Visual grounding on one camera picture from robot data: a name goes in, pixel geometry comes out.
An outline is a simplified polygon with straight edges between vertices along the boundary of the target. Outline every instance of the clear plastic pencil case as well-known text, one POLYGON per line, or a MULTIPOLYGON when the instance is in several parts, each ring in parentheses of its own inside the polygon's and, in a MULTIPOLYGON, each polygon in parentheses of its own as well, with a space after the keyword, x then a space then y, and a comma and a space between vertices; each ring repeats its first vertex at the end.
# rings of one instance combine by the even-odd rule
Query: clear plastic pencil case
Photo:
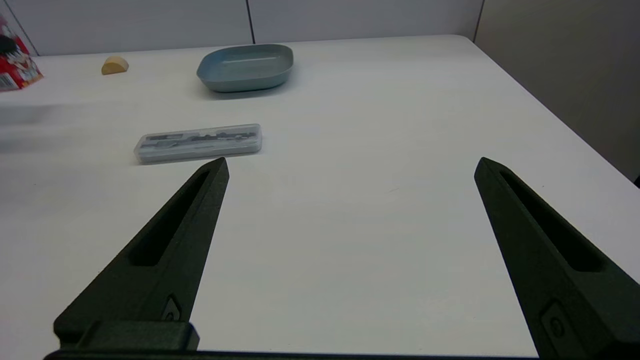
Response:
POLYGON ((189 160, 256 152, 262 147, 259 124, 212 127, 142 136, 136 149, 141 163, 189 160))

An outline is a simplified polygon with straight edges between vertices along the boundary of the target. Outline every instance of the cardboard box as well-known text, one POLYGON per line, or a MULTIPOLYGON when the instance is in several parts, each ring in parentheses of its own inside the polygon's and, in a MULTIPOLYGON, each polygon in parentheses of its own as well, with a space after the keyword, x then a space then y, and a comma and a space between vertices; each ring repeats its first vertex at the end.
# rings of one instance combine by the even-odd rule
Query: cardboard box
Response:
POLYGON ((0 16, 0 92, 27 87, 41 78, 24 42, 0 16))

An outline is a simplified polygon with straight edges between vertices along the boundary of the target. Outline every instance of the wooden block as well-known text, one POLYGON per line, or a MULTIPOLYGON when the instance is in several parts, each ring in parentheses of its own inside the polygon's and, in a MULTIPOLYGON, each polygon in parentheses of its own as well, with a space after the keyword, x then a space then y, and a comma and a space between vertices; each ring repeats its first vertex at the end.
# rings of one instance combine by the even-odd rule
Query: wooden block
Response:
POLYGON ((116 74, 117 72, 125 72, 129 68, 127 60, 119 56, 109 56, 102 66, 102 75, 116 74))

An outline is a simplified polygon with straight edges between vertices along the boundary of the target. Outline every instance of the gray wall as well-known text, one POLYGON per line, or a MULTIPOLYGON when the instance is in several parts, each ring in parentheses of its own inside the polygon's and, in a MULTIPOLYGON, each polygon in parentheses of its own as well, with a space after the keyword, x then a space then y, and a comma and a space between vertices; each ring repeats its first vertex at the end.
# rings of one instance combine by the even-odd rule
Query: gray wall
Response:
POLYGON ((640 1, 486 0, 476 44, 629 179, 640 175, 640 1))
POLYGON ((457 34, 473 39, 478 0, 249 0, 256 43, 457 34))
POLYGON ((459 34, 482 0, 0 0, 39 55, 459 34), (250 26, 250 15, 253 21, 250 26))

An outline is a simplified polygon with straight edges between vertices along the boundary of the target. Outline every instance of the gray-blue dish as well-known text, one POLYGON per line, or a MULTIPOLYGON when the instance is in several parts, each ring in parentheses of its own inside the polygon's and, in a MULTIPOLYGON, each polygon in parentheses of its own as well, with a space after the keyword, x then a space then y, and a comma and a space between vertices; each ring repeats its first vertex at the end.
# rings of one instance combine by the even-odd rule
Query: gray-blue dish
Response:
POLYGON ((293 66, 293 51, 284 45, 235 46, 205 56, 196 72, 202 83, 217 92, 260 90, 278 86, 293 66))

